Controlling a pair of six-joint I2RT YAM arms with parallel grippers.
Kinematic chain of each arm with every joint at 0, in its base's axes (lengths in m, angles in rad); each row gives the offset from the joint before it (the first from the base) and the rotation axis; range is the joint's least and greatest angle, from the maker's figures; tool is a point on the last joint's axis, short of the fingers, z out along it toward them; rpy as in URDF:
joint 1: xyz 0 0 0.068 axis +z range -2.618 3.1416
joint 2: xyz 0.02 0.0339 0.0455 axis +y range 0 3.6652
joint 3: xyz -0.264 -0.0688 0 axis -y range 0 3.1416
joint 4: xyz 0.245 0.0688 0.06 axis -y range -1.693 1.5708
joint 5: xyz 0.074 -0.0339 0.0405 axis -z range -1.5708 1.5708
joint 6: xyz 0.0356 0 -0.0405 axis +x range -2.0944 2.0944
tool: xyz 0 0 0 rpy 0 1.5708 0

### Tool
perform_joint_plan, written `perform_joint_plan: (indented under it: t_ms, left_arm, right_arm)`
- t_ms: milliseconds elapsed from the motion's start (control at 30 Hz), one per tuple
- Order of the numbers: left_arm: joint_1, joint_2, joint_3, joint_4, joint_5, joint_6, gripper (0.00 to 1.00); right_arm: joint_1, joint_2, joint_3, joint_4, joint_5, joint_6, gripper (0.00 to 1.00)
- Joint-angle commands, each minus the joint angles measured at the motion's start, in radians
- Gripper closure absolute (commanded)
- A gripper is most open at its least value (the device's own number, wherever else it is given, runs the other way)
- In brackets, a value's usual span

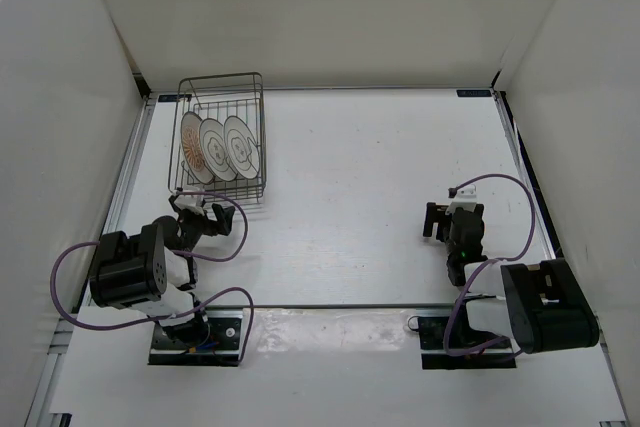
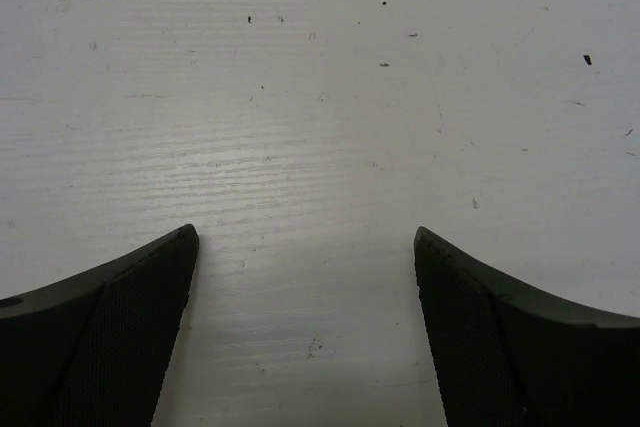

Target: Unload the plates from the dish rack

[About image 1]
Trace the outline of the white green-rimmed plate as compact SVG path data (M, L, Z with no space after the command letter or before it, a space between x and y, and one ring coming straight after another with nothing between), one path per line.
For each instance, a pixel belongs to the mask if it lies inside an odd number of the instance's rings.
M224 127L215 119L205 119L199 128L200 146L205 163L217 180L231 182L237 172L228 159L224 140Z
M237 116L229 116L223 128L230 163L242 178L255 179L260 171L260 154L251 130Z

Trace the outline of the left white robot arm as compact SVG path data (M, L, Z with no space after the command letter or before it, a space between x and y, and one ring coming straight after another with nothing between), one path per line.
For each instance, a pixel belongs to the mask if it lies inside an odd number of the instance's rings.
M194 293L198 268L193 251L203 236L228 236L236 208L199 195L172 195L175 215L165 215L137 235L103 235L89 271L92 300L99 307L133 309L152 318L169 337L188 347L205 345L210 324Z

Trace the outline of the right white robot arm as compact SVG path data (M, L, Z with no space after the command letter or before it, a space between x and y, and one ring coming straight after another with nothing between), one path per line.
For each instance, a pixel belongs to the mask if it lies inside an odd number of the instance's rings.
M426 204L423 236L444 244L448 278L460 289L443 333L447 355L470 356L507 341L524 354L598 344L596 316L567 261L488 258L483 214L481 204Z

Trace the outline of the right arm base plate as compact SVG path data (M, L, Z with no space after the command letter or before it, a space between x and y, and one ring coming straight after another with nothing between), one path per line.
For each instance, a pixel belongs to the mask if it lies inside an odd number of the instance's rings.
M466 356L453 357L444 349L444 333L447 315L411 316L407 328L418 335L423 370L477 370L477 369L515 369L516 360L509 339ZM450 336L450 348L461 350L494 340L496 335L489 332L474 331L462 325L459 320Z

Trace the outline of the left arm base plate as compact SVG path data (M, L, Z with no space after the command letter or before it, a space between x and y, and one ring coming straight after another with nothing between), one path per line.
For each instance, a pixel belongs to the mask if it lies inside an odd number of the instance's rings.
M244 314L241 310L207 309L187 324L156 324L150 340L150 366L238 367Z

